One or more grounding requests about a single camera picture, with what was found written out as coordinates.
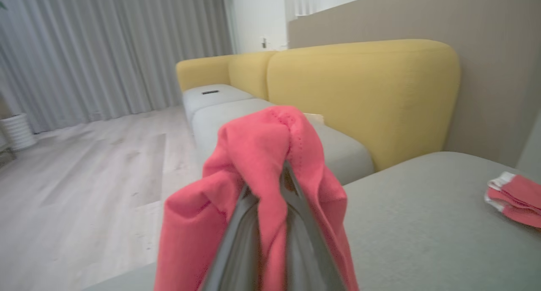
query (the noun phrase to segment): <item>plant pot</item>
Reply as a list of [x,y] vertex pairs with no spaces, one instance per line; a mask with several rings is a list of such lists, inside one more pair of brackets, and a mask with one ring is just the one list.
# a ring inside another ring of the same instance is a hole
[[0,120],[0,126],[4,128],[11,142],[11,148],[15,151],[29,148],[36,143],[25,113]]

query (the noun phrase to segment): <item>pink towel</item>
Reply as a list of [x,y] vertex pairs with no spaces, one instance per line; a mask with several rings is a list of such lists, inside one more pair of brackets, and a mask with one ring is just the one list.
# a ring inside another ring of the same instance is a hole
[[325,166],[312,125],[296,108],[273,106],[233,120],[203,166],[203,179],[164,204],[155,291],[195,291],[205,278],[246,181],[259,197],[262,290],[282,291],[287,205],[279,177],[288,160],[349,291],[359,289],[344,230],[347,197]]
[[504,172],[489,181],[485,201],[512,220],[541,228],[541,185],[521,175]]

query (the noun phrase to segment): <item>sofa backrest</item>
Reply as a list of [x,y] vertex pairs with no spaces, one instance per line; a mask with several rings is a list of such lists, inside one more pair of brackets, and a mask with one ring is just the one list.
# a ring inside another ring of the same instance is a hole
[[268,100],[267,67],[276,51],[234,55],[229,63],[230,85]]
[[440,151],[460,67],[441,42],[396,40],[299,48],[268,65],[268,100],[322,114],[370,151],[376,170]]

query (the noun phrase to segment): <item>gray curtain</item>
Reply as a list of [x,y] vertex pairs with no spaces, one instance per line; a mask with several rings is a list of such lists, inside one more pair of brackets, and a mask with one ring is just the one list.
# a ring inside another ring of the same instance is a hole
[[223,0],[2,0],[0,87],[35,133],[180,104],[178,61],[232,52]]

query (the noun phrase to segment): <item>gray sofa cushion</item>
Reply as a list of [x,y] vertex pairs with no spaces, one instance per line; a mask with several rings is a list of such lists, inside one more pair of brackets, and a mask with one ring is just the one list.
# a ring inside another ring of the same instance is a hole
[[261,99],[249,99],[198,110],[192,119],[191,128],[197,144],[199,165],[203,166],[203,163],[214,152],[218,143],[218,129],[223,124],[270,106],[274,106],[274,104]]
[[[218,130],[223,124],[244,115],[274,106],[261,99],[249,99],[219,104],[198,110],[192,119],[199,164],[209,158],[218,142]],[[323,145],[325,164],[342,184],[347,184],[374,172],[369,151],[359,142],[328,126],[313,123]]]
[[97,283],[83,289],[83,291],[152,291],[155,276],[156,263],[148,264],[102,283]]
[[[213,90],[218,90],[218,92],[202,94]],[[189,89],[182,94],[182,102],[184,103],[188,123],[191,123],[194,113],[201,108],[252,98],[251,94],[224,84],[204,85]]]
[[364,291],[541,290],[541,233],[483,200],[512,168],[439,152],[346,185],[344,222]]

